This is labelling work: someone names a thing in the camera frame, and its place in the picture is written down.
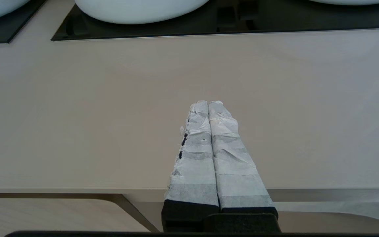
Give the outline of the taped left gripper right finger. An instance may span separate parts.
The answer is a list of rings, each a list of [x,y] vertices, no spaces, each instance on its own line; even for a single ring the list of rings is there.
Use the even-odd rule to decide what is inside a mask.
[[[221,213],[278,215],[257,167],[221,101],[209,103],[213,161]]]

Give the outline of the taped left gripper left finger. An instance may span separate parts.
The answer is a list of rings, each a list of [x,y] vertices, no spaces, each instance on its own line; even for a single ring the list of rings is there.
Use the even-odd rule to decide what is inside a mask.
[[[191,105],[162,208],[164,231],[202,231],[219,213],[212,130],[206,101]]]

